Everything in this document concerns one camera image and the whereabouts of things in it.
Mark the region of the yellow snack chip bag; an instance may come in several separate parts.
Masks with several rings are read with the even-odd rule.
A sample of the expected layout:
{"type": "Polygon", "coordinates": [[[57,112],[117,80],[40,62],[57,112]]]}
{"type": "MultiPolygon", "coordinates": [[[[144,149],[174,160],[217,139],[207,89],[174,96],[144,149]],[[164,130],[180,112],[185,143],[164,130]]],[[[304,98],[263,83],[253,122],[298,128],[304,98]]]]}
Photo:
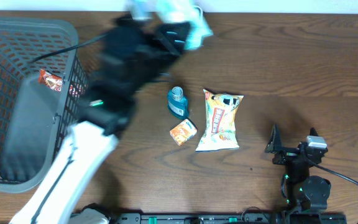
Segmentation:
{"type": "Polygon", "coordinates": [[[243,95],[214,94],[203,90],[205,98],[206,129],[196,152],[239,149],[235,118],[243,95]]]}

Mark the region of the blue mouthwash bottle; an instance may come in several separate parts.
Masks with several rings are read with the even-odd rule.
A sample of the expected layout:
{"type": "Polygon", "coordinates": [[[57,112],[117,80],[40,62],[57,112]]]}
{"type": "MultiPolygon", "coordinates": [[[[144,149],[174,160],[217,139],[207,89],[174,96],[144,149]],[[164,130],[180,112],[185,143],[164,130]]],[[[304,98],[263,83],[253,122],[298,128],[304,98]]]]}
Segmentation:
{"type": "Polygon", "coordinates": [[[172,115],[182,120],[187,119],[189,116],[188,99],[184,96],[181,87],[173,87],[167,94],[167,100],[167,107],[172,115]]]}

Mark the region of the teal wet wipes pack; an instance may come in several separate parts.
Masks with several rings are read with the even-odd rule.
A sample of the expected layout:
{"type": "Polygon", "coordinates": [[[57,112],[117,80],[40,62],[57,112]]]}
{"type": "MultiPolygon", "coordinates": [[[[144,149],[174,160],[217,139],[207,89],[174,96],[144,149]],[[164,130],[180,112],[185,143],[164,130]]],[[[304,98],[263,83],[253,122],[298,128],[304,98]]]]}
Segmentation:
{"type": "Polygon", "coordinates": [[[148,0],[132,0],[129,4],[129,11],[134,20],[146,22],[151,19],[151,9],[153,9],[160,20],[165,24],[181,22],[190,23],[190,31],[184,40],[185,50],[197,50],[203,45],[207,37],[213,36],[206,19],[203,16],[203,26],[196,27],[198,13],[193,8],[195,5],[192,0],[156,0],[149,3],[148,0]]]}

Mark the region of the orange chocolate bar wrapper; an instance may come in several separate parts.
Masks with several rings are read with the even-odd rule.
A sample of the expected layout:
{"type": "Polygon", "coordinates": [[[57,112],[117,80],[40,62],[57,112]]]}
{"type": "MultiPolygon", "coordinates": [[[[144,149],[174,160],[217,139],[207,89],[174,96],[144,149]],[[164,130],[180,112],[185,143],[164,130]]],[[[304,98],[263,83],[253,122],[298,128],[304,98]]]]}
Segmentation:
{"type": "Polygon", "coordinates": [[[47,86],[51,90],[61,92],[63,86],[62,78],[49,73],[48,71],[41,69],[38,82],[47,86]]]}

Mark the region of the orange tissue pack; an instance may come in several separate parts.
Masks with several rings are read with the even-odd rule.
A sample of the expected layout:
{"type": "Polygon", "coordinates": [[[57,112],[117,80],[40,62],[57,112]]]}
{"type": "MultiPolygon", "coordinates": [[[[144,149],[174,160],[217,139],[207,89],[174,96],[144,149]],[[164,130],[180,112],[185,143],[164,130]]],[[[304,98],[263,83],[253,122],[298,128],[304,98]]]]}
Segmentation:
{"type": "Polygon", "coordinates": [[[189,119],[184,119],[181,123],[170,130],[170,135],[173,140],[181,146],[187,140],[191,139],[197,131],[196,126],[189,119]]]}

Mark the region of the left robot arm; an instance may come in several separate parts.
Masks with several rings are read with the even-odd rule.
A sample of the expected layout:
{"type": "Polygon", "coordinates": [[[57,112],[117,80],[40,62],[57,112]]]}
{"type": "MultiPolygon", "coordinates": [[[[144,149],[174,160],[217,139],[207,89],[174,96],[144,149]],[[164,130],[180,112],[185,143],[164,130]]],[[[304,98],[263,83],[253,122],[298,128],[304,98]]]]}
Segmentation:
{"type": "Polygon", "coordinates": [[[20,223],[109,223],[90,205],[74,208],[103,161],[119,144],[135,113],[135,93],[161,76],[184,53],[188,21],[164,22],[153,32],[130,15],[119,17],[103,37],[101,66],[78,100],[78,120],[68,128],[42,183],[11,220],[20,223]]]}

